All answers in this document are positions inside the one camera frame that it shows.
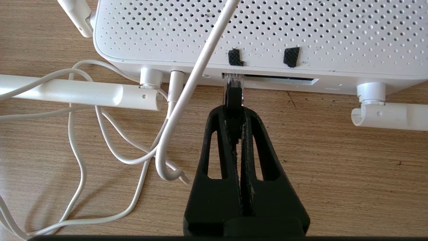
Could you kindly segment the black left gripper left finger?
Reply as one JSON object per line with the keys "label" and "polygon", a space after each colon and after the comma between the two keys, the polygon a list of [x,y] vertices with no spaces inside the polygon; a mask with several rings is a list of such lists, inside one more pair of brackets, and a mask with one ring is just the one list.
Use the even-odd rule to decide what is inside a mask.
{"label": "black left gripper left finger", "polygon": [[[221,179],[208,177],[212,134],[217,133]],[[211,110],[205,126],[197,172],[184,213],[185,236],[223,236],[224,225],[241,217],[236,144],[232,143],[223,105]]]}

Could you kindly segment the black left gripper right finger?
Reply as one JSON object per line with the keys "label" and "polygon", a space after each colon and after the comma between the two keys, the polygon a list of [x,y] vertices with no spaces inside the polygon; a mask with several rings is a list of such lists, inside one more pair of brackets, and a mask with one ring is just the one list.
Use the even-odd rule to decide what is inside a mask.
{"label": "black left gripper right finger", "polygon": [[243,215],[257,218],[308,220],[266,128],[255,111],[243,109],[240,193]]}

